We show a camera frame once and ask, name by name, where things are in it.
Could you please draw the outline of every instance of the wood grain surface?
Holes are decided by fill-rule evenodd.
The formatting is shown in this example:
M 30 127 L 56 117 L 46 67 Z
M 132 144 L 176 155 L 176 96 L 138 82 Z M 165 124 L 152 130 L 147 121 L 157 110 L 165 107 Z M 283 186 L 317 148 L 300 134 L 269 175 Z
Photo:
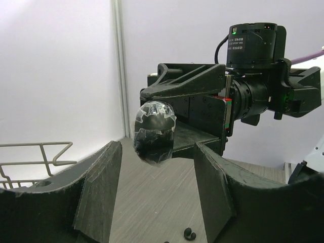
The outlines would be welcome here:
M 110 243 L 206 243 L 193 160 L 172 159 L 156 168 L 138 159 L 131 139 L 121 142 L 123 161 Z M 284 171 L 234 162 L 285 183 Z M 184 239 L 187 227 L 197 234 L 195 241 Z

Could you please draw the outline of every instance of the white backdrop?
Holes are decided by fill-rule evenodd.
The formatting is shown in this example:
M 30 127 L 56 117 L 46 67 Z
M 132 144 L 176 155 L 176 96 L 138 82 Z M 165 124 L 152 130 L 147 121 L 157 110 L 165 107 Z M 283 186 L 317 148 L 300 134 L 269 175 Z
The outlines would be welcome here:
M 217 44 L 233 24 L 274 22 L 286 27 L 286 57 L 293 59 L 324 46 L 322 0 L 123 0 L 126 68 L 130 118 L 139 108 L 146 76 L 159 63 L 213 63 Z M 226 61 L 222 48 L 219 61 Z M 235 122 L 224 156 L 250 163 L 281 167 L 298 163 L 324 132 L 324 107 L 304 118 L 261 116 L 257 127 Z
M 0 144 L 72 141 L 62 159 L 80 160 L 124 136 L 110 1 L 1 1 L 0 25 Z M 0 148 L 0 163 L 41 159 Z M 5 172 L 35 179 L 43 167 Z

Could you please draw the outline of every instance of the purple cable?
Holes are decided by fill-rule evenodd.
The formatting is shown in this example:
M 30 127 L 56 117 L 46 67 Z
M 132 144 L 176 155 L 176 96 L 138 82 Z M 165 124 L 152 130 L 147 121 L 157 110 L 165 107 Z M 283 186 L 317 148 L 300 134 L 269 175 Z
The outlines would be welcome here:
M 292 60 L 292 64 L 298 64 L 298 63 L 301 63 L 301 62 L 306 62 L 306 61 L 309 61 L 309 60 L 311 60 L 313 58 L 320 57 L 322 55 L 324 55 L 324 50 L 321 50 L 319 52 L 310 54 L 310 55 L 305 56 L 305 57 L 296 58 L 296 59 Z

